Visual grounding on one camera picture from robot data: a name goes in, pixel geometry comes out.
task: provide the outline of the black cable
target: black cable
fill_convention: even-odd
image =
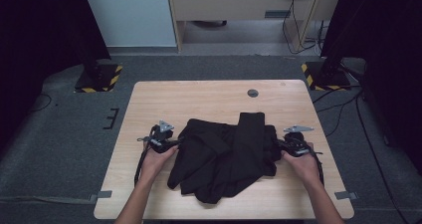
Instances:
[[[325,111],[328,111],[328,110],[333,109],[333,108],[336,108],[336,107],[345,106],[345,105],[347,105],[347,104],[349,104],[349,103],[353,102],[353,101],[354,101],[354,99],[356,99],[356,97],[357,97],[357,96],[360,96],[360,94],[361,94],[362,92],[363,92],[363,90],[360,90],[360,91],[359,91],[359,93],[358,93],[357,95],[355,95],[355,96],[354,96],[351,100],[349,100],[349,101],[347,101],[347,102],[345,102],[345,103],[343,103],[343,104],[339,104],[339,105],[335,105],[335,106],[332,106],[332,107],[329,107],[329,108],[325,108],[325,109],[319,110],[319,111],[317,111],[317,112],[325,112]]]
[[[143,161],[145,160],[146,154],[149,152],[149,150],[151,149],[149,142],[146,144],[146,147],[143,149],[142,154],[140,155],[140,159],[139,162],[137,164],[137,168],[136,168],[136,173],[134,175],[134,185],[136,186],[137,181],[139,180],[139,174],[140,174],[140,169],[142,167]]]
[[[52,102],[52,100],[53,100],[47,94],[40,94],[40,96],[44,96],[44,97],[47,97],[49,99],[49,101],[47,102],[47,104],[45,106],[43,106],[42,108],[39,108],[39,109],[36,109],[36,110],[31,110],[31,111],[28,111],[28,112],[39,112],[39,111],[42,111],[43,109],[47,108],[50,105],[50,103]]]
[[[362,119],[362,115],[360,113],[358,98],[356,98],[355,104],[356,104],[356,111],[357,111],[357,116],[359,117],[360,125],[363,128],[363,133],[365,134],[366,141],[369,144],[369,148],[371,150],[372,156],[373,156],[373,158],[375,160],[376,166],[378,167],[379,173],[381,174],[382,181],[384,182],[385,188],[387,189],[388,196],[390,197],[391,202],[393,203],[394,208],[396,209],[397,213],[399,214],[399,216],[401,217],[401,219],[403,220],[403,222],[407,224],[409,222],[406,220],[406,218],[404,217],[403,213],[401,213],[400,209],[397,207],[397,204],[395,203],[394,197],[392,195],[392,192],[390,190],[390,187],[388,186],[388,183],[387,183],[387,180],[385,178],[384,172],[382,171],[381,165],[379,164],[378,157],[376,156],[375,150],[373,149],[372,142],[369,139],[369,135],[367,133],[365,124],[364,124],[363,119]]]
[[[322,29],[323,29],[323,20],[320,22],[320,27],[317,33],[317,46],[319,47],[319,50],[322,51],[322,46],[320,45],[321,43],[321,37],[322,37]]]
[[[339,90],[342,90],[342,89],[346,89],[346,88],[355,88],[355,87],[360,87],[360,85],[356,85],[356,86],[344,86],[344,87],[339,87],[339,88],[336,88],[336,89],[330,90],[329,92],[327,92],[327,93],[323,94],[322,96],[320,96],[320,97],[318,97],[316,100],[314,100],[314,101],[313,101],[313,104],[317,103],[319,100],[321,100],[322,98],[324,98],[324,97],[328,96],[329,94],[331,94],[331,93],[333,93],[333,92],[336,92],[336,91],[339,91]]]
[[[291,13],[292,13],[292,15],[293,15],[293,18],[294,18],[294,21],[295,21],[295,25],[296,25],[296,29],[297,29],[297,32],[298,32],[299,45],[303,48],[303,50],[301,50],[301,51],[299,51],[299,52],[293,52],[293,51],[292,51],[292,49],[291,49],[291,47],[290,47],[290,45],[289,45],[289,39],[288,39],[288,37],[287,37],[287,35],[286,35],[286,31],[285,31],[285,30],[286,30],[286,20],[288,19],[288,16],[289,16]],[[305,51],[305,50],[311,49],[311,48],[313,48],[313,47],[315,46],[315,45],[312,45],[312,46],[310,46],[310,47],[304,47],[304,46],[302,45],[302,42],[301,42],[301,34],[300,34],[300,32],[299,32],[299,25],[298,25],[298,21],[296,20],[296,16],[295,16],[295,0],[292,0],[292,3],[291,3],[291,5],[290,5],[290,7],[289,7],[289,11],[288,11],[288,13],[286,13],[285,20],[284,20],[284,22],[283,22],[283,26],[282,26],[282,30],[283,30],[283,35],[285,36],[285,39],[286,39],[286,41],[287,41],[289,51],[290,51],[290,53],[292,53],[292,54],[294,54],[294,55],[299,54],[299,53],[301,53],[301,52],[303,52],[303,51]]]
[[[340,105],[335,105],[335,106],[332,106],[332,107],[329,107],[329,108],[326,108],[326,109],[322,109],[322,110],[320,110],[320,111],[317,111],[317,112],[324,112],[324,111],[327,111],[327,110],[330,110],[330,109],[332,109],[332,108],[336,108],[336,107],[341,107],[341,109],[340,109],[340,112],[338,113],[338,118],[337,118],[337,122],[336,122],[336,124],[335,124],[335,127],[334,127],[334,129],[329,133],[329,134],[326,134],[325,135],[325,137],[328,137],[328,136],[330,136],[330,135],[332,135],[333,133],[335,133],[335,131],[337,130],[337,128],[338,128],[338,126],[339,126],[339,124],[340,124],[340,119],[341,119],[341,114],[342,114],[342,110],[344,109],[344,107],[347,105],[347,104],[350,104],[351,102],[353,102],[354,100],[357,100],[357,98],[360,96],[360,94],[362,94],[362,92],[363,92],[363,89],[362,90],[360,90],[351,100],[349,100],[349,101],[347,101],[347,102],[345,102],[345,103],[343,103],[343,104],[340,104]]]

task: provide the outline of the black garment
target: black garment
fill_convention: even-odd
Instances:
[[[191,119],[168,179],[181,193],[205,203],[233,197],[263,175],[274,176],[281,158],[276,129],[262,112],[240,114],[238,125]]]

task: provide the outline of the electrical cable on floor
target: electrical cable on floor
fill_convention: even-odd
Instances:
[[[346,89],[346,88],[357,88],[357,87],[360,87],[360,85],[354,85],[354,86],[344,86],[344,87],[339,87],[339,88],[336,88],[336,89],[330,90],[330,91],[328,91],[327,93],[325,93],[325,94],[323,94],[322,96],[320,96],[320,97],[318,97],[317,99],[315,99],[315,100],[313,101],[313,104],[317,103],[317,102],[318,102],[318,101],[320,101],[322,98],[324,98],[324,97],[328,96],[329,94],[331,94],[331,93],[333,93],[333,92],[337,92],[337,91],[340,91],[340,90],[343,90],[343,89]]]
[[[322,109],[322,110],[320,110],[320,111],[317,111],[317,112],[324,112],[324,111],[328,111],[328,110],[330,110],[330,109],[332,109],[332,108],[336,108],[336,107],[341,107],[341,109],[340,109],[340,112],[339,112],[339,114],[338,114],[338,118],[337,118],[337,122],[336,122],[336,124],[335,124],[335,127],[334,127],[334,129],[329,133],[329,134],[326,134],[325,135],[325,137],[328,137],[328,136],[330,136],[330,135],[332,135],[333,133],[335,133],[335,131],[337,130],[337,128],[338,128],[338,126],[339,126],[339,123],[340,123],[340,118],[341,118],[341,113],[342,113],[342,110],[344,109],[344,107],[347,105],[347,104],[350,104],[350,103],[352,103],[354,100],[356,100],[361,94],[362,94],[362,92],[363,92],[363,89],[361,89],[355,96],[353,96],[353,98],[352,99],[350,99],[349,101],[347,101],[347,102],[345,102],[345,103],[343,103],[343,104],[340,104],[340,105],[335,105],[335,106],[332,106],[332,107],[329,107],[329,108],[325,108],[325,109]]]
[[[356,104],[357,115],[359,117],[360,124],[361,124],[361,126],[363,128],[363,133],[365,134],[366,141],[367,141],[367,143],[369,145],[369,148],[370,148],[371,153],[372,153],[372,156],[373,156],[373,158],[375,160],[376,166],[378,167],[378,170],[379,170],[379,173],[381,175],[382,181],[384,182],[385,188],[387,189],[388,196],[390,197],[391,202],[393,203],[393,206],[396,209],[397,213],[399,214],[400,218],[403,220],[403,222],[405,224],[408,224],[409,222],[406,220],[406,218],[404,217],[403,213],[400,211],[400,209],[398,208],[397,204],[395,203],[395,200],[394,200],[394,197],[392,195],[391,189],[390,189],[390,187],[389,187],[389,185],[387,183],[387,180],[385,178],[384,172],[382,171],[381,165],[379,164],[378,157],[376,156],[375,150],[373,149],[372,142],[369,139],[369,135],[367,133],[365,124],[363,122],[362,115],[360,113],[358,97],[355,100],[355,104]]]
[[[49,99],[49,101],[47,102],[47,104],[46,104],[45,106],[43,106],[43,107],[41,107],[41,108],[39,108],[39,109],[36,109],[36,110],[31,110],[31,111],[28,111],[29,113],[31,113],[31,112],[40,112],[40,111],[42,111],[43,109],[47,108],[47,107],[50,105],[50,103],[52,102],[52,100],[53,100],[53,99],[52,99],[49,95],[47,95],[47,94],[40,94],[40,96],[47,97],[47,98]]]
[[[286,30],[286,20],[288,19],[288,16],[291,13],[293,15],[293,18],[294,18],[294,21],[295,21],[295,25],[296,25],[296,29],[297,29],[297,32],[298,32],[299,45],[303,48],[303,50],[298,51],[298,52],[292,51],[292,49],[291,49],[291,47],[289,45],[289,39],[288,39],[288,37],[286,35],[286,31],[285,31]],[[295,0],[292,0],[292,3],[290,5],[290,7],[289,7],[289,11],[288,11],[288,13],[286,13],[285,19],[283,21],[282,30],[283,30],[283,35],[285,36],[286,42],[288,44],[289,52],[291,54],[293,54],[293,55],[299,54],[299,53],[301,53],[301,52],[303,52],[305,50],[311,49],[311,48],[313,48],[315,46],[315,45],[311,45],[309,47],[304,47],[304,45],[302,45],[302,42],[301,42],[301,34],[300,34],[300,31],[299,31],[299,25],[298,25],[298,21],[296,20],[296,15],[295,15]]]

